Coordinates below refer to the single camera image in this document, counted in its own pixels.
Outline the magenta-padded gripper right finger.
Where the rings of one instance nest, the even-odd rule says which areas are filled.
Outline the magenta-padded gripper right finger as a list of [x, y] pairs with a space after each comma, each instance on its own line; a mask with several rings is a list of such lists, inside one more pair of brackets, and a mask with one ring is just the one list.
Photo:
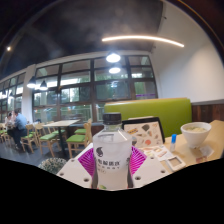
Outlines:
[[146, 156], [140, 149], [132, 148], [128, 173], [129, 188], [143, 187], [167, 175], [169, 172], [155, 156]]

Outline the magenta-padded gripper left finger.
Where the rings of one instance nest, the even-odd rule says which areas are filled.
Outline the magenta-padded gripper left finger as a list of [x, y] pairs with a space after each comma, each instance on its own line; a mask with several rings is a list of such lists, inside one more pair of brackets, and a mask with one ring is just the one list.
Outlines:
[[84, 188], [97, 188], [93, 147], [87, 146], [75, 158], [69, 159], [57, 175]]

